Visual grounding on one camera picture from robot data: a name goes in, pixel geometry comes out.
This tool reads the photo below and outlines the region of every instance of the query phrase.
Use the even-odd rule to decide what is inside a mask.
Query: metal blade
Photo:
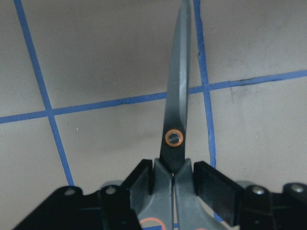
[[[189,90],[190,22],[189,0],[183,0],[173,41],[160,152],[161,162],[172,173],[178,172],[185,162],[184,148]]]

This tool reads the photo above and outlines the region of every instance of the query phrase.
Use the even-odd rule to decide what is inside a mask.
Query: grid square
[[[141,159],[159,157],[165,100],[56,116],[71,173],[84,193],[124,180]],[[202,94],[189,96],[186,157],[209,160]]]
[[[53,108],[166,91],[180,1],[23,4]],[[193,15],[191,24],[194,87],[201,81]]]
[[[44,110],[14,2],[0,2],[0,117]]]
[[[47,118],[0,127],[0,229],[10,230],[67,182]]]
[[[307,78],[211,92],[217,169],[281,192],[307,183]]]
[[[201,1],[209,82],[307,69],[305,0]]]

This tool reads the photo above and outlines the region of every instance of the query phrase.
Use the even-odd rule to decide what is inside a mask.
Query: orange ring
[[[171,143],[168,138],[171,134],[177,133],[179,135],[179,141],[175,144]],[[178,147],[179,145],[182,144],[183,142],[183,134],[180,132],[178,129],[171,129],[165,134],[165,142],[170,146],[170,147]]]
[[[140,221],[140,224],[143,224],[144,222],[147,222],[147,221],[150,221],[150,220],[158,222],[159,224],[161,224],[162,230],[166,230],[166,227],[165,227],[165,224],[163,223],[163,221],[161,221],[160,219],[155,218],[155,217],[149,217],[149,218],[142,219]]]

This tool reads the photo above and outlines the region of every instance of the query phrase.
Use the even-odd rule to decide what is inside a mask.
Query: orange circle
[[[161,224],[162,230],[166,230],[166,227],[165,227],[165,224],[163,223],[163,221],[161,221],[160,219],[155,218],[155,217],[149,217],[149,218],[142,219],[142,220],[140,221],[140,224],[143,224],[144,222],[147,222],[147,221],[156,221],[156,222],[158,222],[159,224]]]
[[[171,134],[173,134],[173,133],[176,133],[176,134],[179,135],[179,141],[178,141],[177,143],[175,143],[175,144],[171,143],[171,142],[169,141],[169,139],[168,139],[169,136],[170,136]],[[178,147],[178,146],[181,145],[182,142],[183,142],[183,134],[182,134],[182,132],[180,132],[178,129],[171,129],[171,130],[169,130],[169,131],[165,134],[165,142],[166,142],[170,147]]]

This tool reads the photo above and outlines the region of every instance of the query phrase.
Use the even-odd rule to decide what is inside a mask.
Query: scissor blade
[[[161,162],[172,173],[176,173],[184,164],[189,90],[190,23],[189,0],[183,0],[173,41],[160,153]],[[183,135],[183,142],[177,147],[171,147],[165,141],[165,135],[171,129],[179,130]]]

